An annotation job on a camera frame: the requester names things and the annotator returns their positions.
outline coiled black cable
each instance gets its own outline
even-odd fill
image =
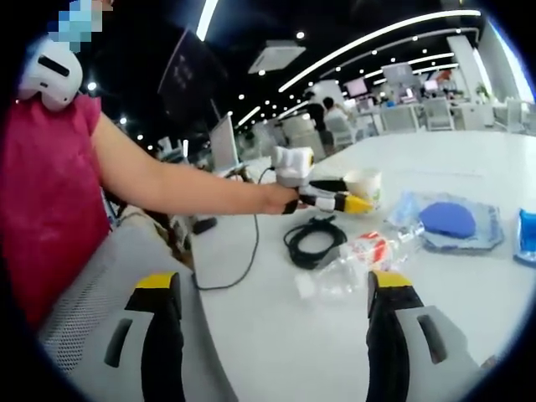
[[[291,260],[295,265],[306,270],[313,270],[331,249],[348,241],[346,234],[332,224],[334,219],[335,216],[330,216],[326,219],[312,218],[306,224],[302,224],[286,232],[283,241],[285,241]],[[323,232],[331,235],[333,238],[332,245],[317,253],[307,253],[306,251],[300,250],[300,243],[302,240],[308,235],[316,232]]]

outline blue sponge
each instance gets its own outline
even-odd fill
[[[432,204],[420,212],[419,218],[427,232],[457,239],[471,237],[477,230],[471,212],[460,204]]]

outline desk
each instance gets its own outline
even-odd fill
[[[341,176],[356,167],[382,169],[384,211],[406,189],[447,191],[501,208],[507,239],[488,256],[422,251],[405,267],[423,302],[438,306],[466,334],[477,363],[500,354],[536,286],[536,271],[511,258],[517,209],[536,204],[536,138],[489,131],[373,137],[319,163],[314,174]],[[240,401],[366,399],[364,295],[337,306],[300,300],[293,281],[300,270],[283,245],[288,229],[317,214],[260,216],[250,274],[233,289],[201,293],[219,359]],[[381,219],[338,214],[335,223],[352,236],[378,227]],[[239,277],[254,242],[252,217],[220,219],[193,240],[199,282],[214,286]]]

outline hand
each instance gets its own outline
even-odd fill
[[[298,192],[294,188],[286,188],[280,184],[261,184],[265,191],[264,213],[270,215],[281,215],[285,212],[286,205],[299,199]],[[299,209],[304,209],[304,204],[298,205]]]

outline paper cup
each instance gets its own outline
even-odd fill
[[[348,172],[344,178],[348,191],[368,201],[378,210],[381,206],[382,173],[378,169],[360,169]]]

